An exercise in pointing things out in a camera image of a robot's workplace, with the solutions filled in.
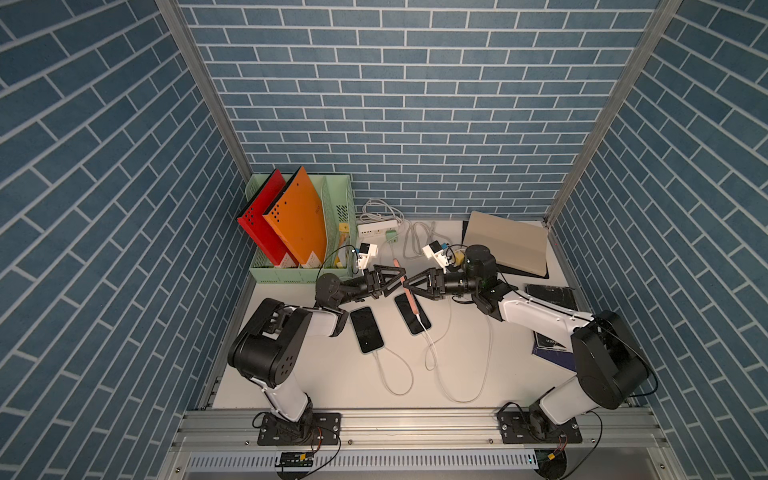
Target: white label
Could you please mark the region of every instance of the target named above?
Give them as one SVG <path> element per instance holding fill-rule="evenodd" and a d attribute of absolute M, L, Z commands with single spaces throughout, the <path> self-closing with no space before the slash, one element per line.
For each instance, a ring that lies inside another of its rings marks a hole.
<path fill-rule="evenodd" d="M 293 259 L 288 252 L 286 252 L 285 256 L 283 256 L 283 260 L 280 261 L 279 265 L 275 265 L 275 268 L 294 268 L 295 266 L 296 264 L 293 262 Z"/>
<path fill-rule="evenodd" d="M 315 254 L 313 250 L 313 252 L 310 253 L 310 258 L 306 261 L 306 263 L 302 263 L 301 266 L 304 268 L 320 268 L 320 258 Z"/>

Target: smartphone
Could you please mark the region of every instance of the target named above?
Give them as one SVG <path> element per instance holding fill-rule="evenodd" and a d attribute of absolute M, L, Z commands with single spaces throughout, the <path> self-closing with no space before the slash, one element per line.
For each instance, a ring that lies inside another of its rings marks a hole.
<path fill-rule="evenodd" d="M 370 353 L 384 347 L 384 339 L 376 325 L 376 319 L 373 318 L 371 307 L 366 306 L 361 309 L 349 312 L 349 318 L 352 319 L 352 326 L 357 334 L 357 342 L 363 353 Z"/>
<path fill-rule="evenodd" d="M 416 301 L 416 306 L 419 308 L 419 316 L 422 318 L 422 323 L 424 324 L 424 328 L 427 330 L 432 328 L 432 324 L 429 322 L 429 319 L 427 318 L 427 314 L 424 313 L 424 309 L 422 308 L 422 304 L 419 303 L 419 300 L 415 297 L 413 298 Z M 402 315 L 402 319 L 406 321 L 406 325 L 408 326 L 408 329 L 411 331 L 411 335 L 419 335 L 421 332 L 424 331 L 424 328 L 422 328 L 421 323 L 419 323 L 419 319 L 416 318 L 416 315 L 413 314 L 413 310 L 411 310 L 411 304 L 408 303 L 408 297 L 401 293 L 400 295 L 395 297 L 395 304 L 397 305 L 397 309 L 400 310 L 400 315 Z"/>

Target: charging cable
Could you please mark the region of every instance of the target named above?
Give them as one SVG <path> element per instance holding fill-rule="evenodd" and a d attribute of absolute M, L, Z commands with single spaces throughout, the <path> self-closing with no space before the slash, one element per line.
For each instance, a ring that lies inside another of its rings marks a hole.
<path fill-rule="evenodd" d="M 403 392 L 403 393 L 395 392 L 394 390 L 389 388 L 389 384 L 386 381 L 386 376 L 384 375 L 384 368 L 382 368 L 382 362 L 381 362 L 381 359 L 379 358 L 379 352 L 378 351 L 373 352 L 373 358 L 376 359 L 376 366 L 379 367 L 379 377 L 382 380 L 382 384 L 384 385 L 384 388 L 387 389 L 387 392 L 392 393 L 395 396 L 408 395 L 408 392 L 410 392 L 411 389 L 413 388 L 413 370 L 411 370 L 411 366 L 408 364 L 408 362 L 405 361 L 405 359 L 403 359 L 397 353 L 394 353 L 392 350 L 388 349 L 387 347 L 383 347 L 383 349 L 386 350 L 387 352 L 393 354 L 397 358 L 399 358 L 400 361 L 403 362 L 403 364 L 405 364 L 406 368 L 408 369 L 409 373 L 411 374 L 411 385 L 408 387 L 408 389 L 405 392 Z"/>
<path fill-rule="evenodd" d="M 449 319 L 448 327 L 451 326 L 451 318 L 453 317 L 453 305 L 452 305 L 452 303 L 450 303 L 450 300 L 449 300 L 449 310 L 450 311 L 449 311 L 449 316 L 448 316 L 448 319 Z M 489 367 L 491 365 L 491 351 L 492 351 L 492 348 L 493 348 L 493 327 L 491 325 L 491 320 L 489 319 L 490 317 L 488 317 L 487 315 L 484 315 L 484 317 L 485 317 L 486 323 L 488 324 L 488 356 L 485 358 L 485 372 L 483 373 L 483 376 L 482 376 L 482 384 L 480 385 L 480 390 L 478 391 L 477 395 L 475 395 L 474 397 L 472 397 L 469 400 L 457 399 L 445 387 L 445 382 L 443 382 L 442 375 L 440 373 L 439 361 L 438 361 L 438 358 L 437 358 L 437 348 L 435 347 L 435 342 L 432 341 L 432 337 L 429 335 L 429 333 L 427 333 L 426 329 L 424 329 L 425 339 L 427 341 L 427 344 L 429 345 L 429 347 L 428 347 L 429 348 L 429 352 L 432 354 L 432 358 L 435 360 L 435 365 L 430 369 L 427 366 L 427 358 L 426 358 L 426 353 L 425 353 L 425 355 L 424 355 L 424 367 L 427 370 L 430 370 L 430 371 L 435 370 L 435 375 L 437 376 L 437 383 L 440 386 L 440 389 L 442 390 L 443 395 L 448 400 L 450 400 L 452 402 L 455 402 L 455 403 L 471 403 L 471 402 L 474 402 L 475 400 L 480 398 L 480 395 L 482 394 L 483 390 L 485 389 L 485 383 L 488 380 L 488 370 L 489 370 Z M 419 321 L 419 324 L 421 324 L 422 328 L 424 328 L 424 324 L 421 321 L 421 317 L 419 315 L 417 315 L 416 319 Z M 447 328 L 445 329 L 445 333 L 443 333 L 442 336 L 438 339 L 438 342 L 440 340 L 442 340 L 443 338 L 445 338 L 446 335 L 448 335 L 448 329 Z"/>

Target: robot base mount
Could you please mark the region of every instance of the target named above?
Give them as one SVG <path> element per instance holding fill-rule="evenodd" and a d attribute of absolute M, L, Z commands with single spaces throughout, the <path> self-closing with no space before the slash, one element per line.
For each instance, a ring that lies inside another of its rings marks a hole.
<path fill-rule="evenodd" d="M 528 409 L 522 412 L 518 409 L 509 409 L 497 414 L 498 430 L 502 434 L 502 441 L 505 445 L 519 445 L 521 443 L 552 443 L 557 445 L 561 442 L 563 434 L 568 439 L 568 443 L 582 443 L 584 441 L 581 437 L 578 423 L 576 423 L 576 418 L 570 419 L 566 423 L 548 431 L 543 431 L 541 433 L 543 436 L 535 435 L 534 424 L 536 422 L 531 423 L 532 413 L 534 417 L 537 417 L 535 409 Z"/>
<path fill-rule="evenodd" d="M 309 430 L 299 434 L 296 424 L 286 422 L 272 413 L 267 413 L 259 427 L 259 446 L 317 445 L 318 437 L 323 445 L 338 445 L 341 428 L 340 413 L 312 412 Z"/>

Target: blue brick wallpaper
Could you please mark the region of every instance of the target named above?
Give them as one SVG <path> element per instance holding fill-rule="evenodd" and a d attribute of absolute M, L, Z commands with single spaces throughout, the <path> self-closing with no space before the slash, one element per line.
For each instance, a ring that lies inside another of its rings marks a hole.
<path fill-rule="evenodd" d="M 541 217 L 657 0 L 181 0 L 252 168 Z"/>
<path fill-rule="evenodd" d="M 555 225 L 691 478 L 766 477 L 767 28 L 763 0 L 684 0 Z"/>
<path fill-rule="evenodd" d="M 0 478 L 157 474 L 243 282 L 242 190 L 153 0 L 0 1 Z"/>

